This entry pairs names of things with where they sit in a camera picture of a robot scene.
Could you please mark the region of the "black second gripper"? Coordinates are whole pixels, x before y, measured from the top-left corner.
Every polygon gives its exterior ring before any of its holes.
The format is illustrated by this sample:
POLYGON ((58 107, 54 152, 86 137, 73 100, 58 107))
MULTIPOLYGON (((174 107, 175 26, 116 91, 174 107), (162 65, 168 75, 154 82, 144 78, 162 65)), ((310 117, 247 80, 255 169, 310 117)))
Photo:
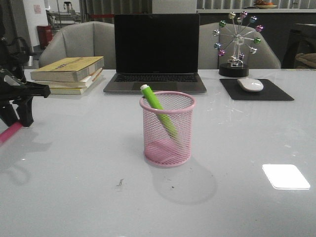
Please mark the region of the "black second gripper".
POLYGON ((7 126, 19 121, 24 127, 30 127, 34 122, 33 96, 46 98, 51 94, 49 86, 27 81, 24 65, 31 56, 33 53, 22 37, 14 38, 11 43, 7 43, 4 37, 0 38, 0 98, 26 95, 13 101, 19 119, 10 102, 0 103, 0 118, 7 126))

